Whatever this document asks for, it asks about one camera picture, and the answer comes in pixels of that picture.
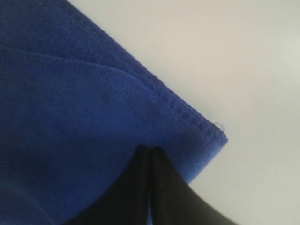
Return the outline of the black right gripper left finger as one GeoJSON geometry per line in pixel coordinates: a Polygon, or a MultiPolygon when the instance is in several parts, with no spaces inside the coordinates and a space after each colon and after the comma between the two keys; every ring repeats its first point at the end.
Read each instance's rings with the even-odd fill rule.
{"type": "Polygon", "coordinates": [[[114,184],[66,225],[146,225],[150,149],[140,145],[114,184]]]}

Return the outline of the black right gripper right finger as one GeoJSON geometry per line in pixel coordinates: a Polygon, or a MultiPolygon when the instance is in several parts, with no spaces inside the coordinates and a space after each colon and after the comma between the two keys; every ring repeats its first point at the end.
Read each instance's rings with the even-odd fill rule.
{"type": "Polygon", "coordinates": [[[173,166],[166,152],[150,152],[150,206],[154,225],[234,225],[200,198],[173,166]]]}

